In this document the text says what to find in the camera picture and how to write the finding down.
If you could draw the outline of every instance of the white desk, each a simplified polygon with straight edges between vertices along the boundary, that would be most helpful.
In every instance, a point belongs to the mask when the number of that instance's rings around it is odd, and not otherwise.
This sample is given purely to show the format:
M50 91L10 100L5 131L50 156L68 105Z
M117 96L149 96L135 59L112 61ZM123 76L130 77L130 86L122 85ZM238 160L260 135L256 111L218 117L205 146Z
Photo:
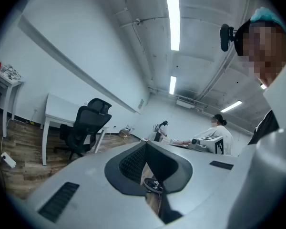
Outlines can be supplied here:
M79 105L70 103L52 94L48 95L42 135L42 164L44 166L47 165L47 138L50 122L73 126L79 108ZM93 151L94 153L97 153L97 151L99 150L101 141L107 129L107 126L104 126L102 128L101 135L97 143L95 144L95 148Z
M14 98L14 103L13 103L13 109L11 113L11 120L14 120L15 118L15 112L16 112L16 106L17 106L17 101L18 101L18 96L20 92L20 88L24 82L23 78L20 79L20 81L10 79L6 77L1 71L0 71L0 82L7 88L6 94L5 94L5 99L4 99L4 106L3 106L3 118L2 118L2 131L3 131L3 137L7 136L6 133L6 119L8 115L8 108L9 108L9 103L10 103L10 94L13 89L13 87L16 87L16 95Z

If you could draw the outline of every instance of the person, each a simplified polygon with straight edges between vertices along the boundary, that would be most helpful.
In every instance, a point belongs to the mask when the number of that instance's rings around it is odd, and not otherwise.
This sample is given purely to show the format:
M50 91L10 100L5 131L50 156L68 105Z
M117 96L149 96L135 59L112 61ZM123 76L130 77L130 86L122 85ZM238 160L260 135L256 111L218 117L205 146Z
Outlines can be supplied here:
M221 114L215 114L214 117L211 119L212 127L207 129L204 132L201 132L195 135L193 138L199 139L199 138L203 138L203 137L211 136L211 135L223 136L224 154L232 155L233 137L231 133L224 127L224 125L226 124L227 124L227 121L224 120ZM191 143L192 139L187 140L187 141L177 141L173 143L177 145L186 145L186 144Z
M286 64L286 29L269 9L261 7L236 32L235 50L245 67L253 69L262 84L269 87ZM270 110L256 127L248 144L279 128Z
M168 125L167 121L163 121L161 124L157 125L156 136L154 138L155 142L159 142L160 141L161 135L167 136L167 134L166 134L166 127L165 127L166 125Z

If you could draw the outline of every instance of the fluorescent light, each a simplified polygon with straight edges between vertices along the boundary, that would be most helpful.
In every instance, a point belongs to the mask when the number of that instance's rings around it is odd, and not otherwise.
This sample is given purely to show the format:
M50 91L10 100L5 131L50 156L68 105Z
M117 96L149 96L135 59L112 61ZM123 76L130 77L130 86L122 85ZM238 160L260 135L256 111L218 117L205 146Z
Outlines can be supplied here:
M243 102L242 101L240 101L240 100L238 100L235 104L232 104L231 106L229 106L229 107L227 107L227 108L225 108L225 109L223 109L221 112L227 112L227 111L229 111L230 109L233 109L233 108L235 108L236 106L239 106L240 104L242 104Z
M170 94L174 94L177 77L171 76Z
M171 49L179 51L180 43L180 11L179 0L167 0L171 27Z

